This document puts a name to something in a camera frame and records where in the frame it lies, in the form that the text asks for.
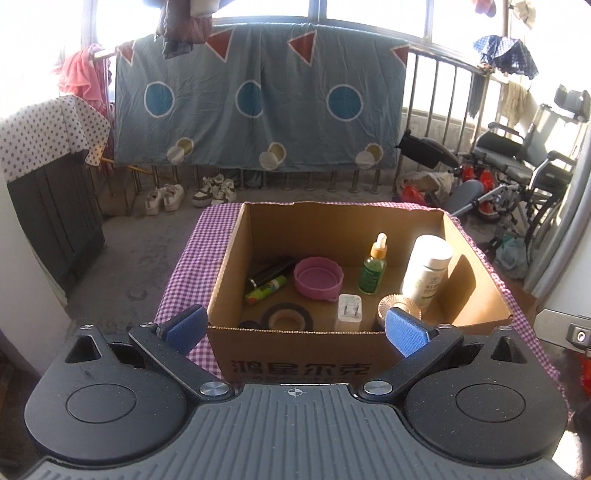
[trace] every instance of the black cabinet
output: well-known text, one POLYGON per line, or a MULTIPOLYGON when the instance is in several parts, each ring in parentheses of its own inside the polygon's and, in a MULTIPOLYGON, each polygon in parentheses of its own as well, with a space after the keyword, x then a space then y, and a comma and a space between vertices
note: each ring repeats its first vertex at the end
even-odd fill
POLYGON ((23 231, 66 294, 105 243, 85 157, 65 155, 8 184, 23 231))

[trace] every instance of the ribbed gray surface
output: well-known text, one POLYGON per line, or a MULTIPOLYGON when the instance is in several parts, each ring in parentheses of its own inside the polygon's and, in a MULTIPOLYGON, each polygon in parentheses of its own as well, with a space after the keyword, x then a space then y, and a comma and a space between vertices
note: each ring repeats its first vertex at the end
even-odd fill
POLYGON ((511 469, 461 465, 418 443, 395 411, 354 399, 344 385, 247 385, 201 406, 162 451, 132 465, 77 471, 45 461, 43 480, 567 480, 554 462, 511 469))

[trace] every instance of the window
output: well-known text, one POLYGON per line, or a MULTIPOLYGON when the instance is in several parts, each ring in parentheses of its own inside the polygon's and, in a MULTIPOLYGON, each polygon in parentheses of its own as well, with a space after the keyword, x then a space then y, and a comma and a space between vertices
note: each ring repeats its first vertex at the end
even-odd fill
POLYGON ((478 15, 467 0, 436 0, 433 9, 433 43, 463 54, 472 54, 472 43, 485 35, 501 35, 502 2, 492 18, 478 15))
POLYGON ((96 6, 96 36, 104 48, 154 34, 160 9, 143 0, 99 0, 96 6))
POLYGON ((309 0, 234 0, 213 17, 307 17, 308 8, 309 0))
POLYGON ((326 18, 373 25, 422 38, 426 10, 424 0, 328 0, 326 18))
POLYGON ((79 0, 0 0, 0 118, 59 95, 52 71, 80 50, 81 32, 79 0))

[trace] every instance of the red triangle pattern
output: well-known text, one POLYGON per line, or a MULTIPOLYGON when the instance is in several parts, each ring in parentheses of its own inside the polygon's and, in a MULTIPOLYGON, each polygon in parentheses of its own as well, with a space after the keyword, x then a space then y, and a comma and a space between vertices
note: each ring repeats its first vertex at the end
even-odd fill
POLYGON ((400 60, 402 60, 402 63, 404 63, 404 65, 407 64, 408 61, 408 47, 398 47, 398 48, 392 48, 391 52, 394 53, 394 55, 396 55, 400 60))
POLYGON ((233 28, 222 30, 209 36, 206 44, 218 56, 218 58, 226 63, 228 60, 228 51, 230 50, 230 43, 232 42, 233 28))
POLYGON ((127 41, 117 47, 117 49, 123 55, 123 58, 127 60, 130 65, 133 65, 134 62, 134 44, 135 40, 127 41))
POLYGON ((310 66, 312 65, 312 56, 316 45, 316 30, 292 38, 288 44, 304 62, 310 66))

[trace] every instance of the dropper cap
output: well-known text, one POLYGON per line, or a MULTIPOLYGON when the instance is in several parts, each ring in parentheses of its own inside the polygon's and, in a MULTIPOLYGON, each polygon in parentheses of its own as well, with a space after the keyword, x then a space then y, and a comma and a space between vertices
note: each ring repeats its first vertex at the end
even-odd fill
POLYGON ((372 245, 371 248, 371 256, 377 258, 378 260, 382 260, 386 258, 386 252, 388 251, 388 247, 386 246, 386 234, 381 233, 378 235, 378 239, 372 245))

